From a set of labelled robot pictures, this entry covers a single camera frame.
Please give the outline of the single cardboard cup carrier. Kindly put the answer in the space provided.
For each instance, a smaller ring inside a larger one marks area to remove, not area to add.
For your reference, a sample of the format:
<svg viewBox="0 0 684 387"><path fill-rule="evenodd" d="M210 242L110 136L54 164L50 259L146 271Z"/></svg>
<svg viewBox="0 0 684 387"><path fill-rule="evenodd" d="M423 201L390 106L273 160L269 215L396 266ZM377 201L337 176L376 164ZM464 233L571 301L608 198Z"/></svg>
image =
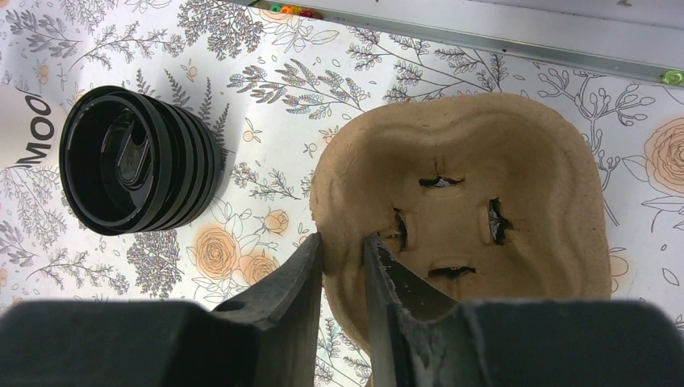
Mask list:
<svg viewBox="0 0 684 387"><path fill-rule="evenodd" d="M344 125L310 188L323 285L368 352L363 242L451 298L608 298L602 182L555 110L487 93L381 106Z"/></svg>

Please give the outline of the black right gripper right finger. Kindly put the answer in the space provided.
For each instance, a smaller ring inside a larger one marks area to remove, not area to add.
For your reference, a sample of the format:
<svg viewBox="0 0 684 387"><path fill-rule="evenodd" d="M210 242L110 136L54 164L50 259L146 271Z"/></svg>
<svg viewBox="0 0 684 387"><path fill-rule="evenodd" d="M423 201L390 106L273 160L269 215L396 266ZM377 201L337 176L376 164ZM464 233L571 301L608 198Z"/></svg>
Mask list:
<svg viewBox="0 0 684 387"><path fill-rule="evenodd" d="M364 240L369 346L376 386L437 386L444 346L434 325L457 301L398 261L378 235Z"/></svg>

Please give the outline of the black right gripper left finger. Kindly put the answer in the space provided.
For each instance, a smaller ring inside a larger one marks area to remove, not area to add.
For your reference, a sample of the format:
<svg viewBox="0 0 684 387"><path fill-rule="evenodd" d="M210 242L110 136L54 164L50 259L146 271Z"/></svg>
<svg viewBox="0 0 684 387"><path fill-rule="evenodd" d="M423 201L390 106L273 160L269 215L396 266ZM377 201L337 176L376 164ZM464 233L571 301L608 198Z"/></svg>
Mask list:
<svg viewBox="0 0 684 387"><path fill-rule="evenodd" d="M314 233L286 262L216 306L219 386L311 386L322 293L323 241Z"/></svg>

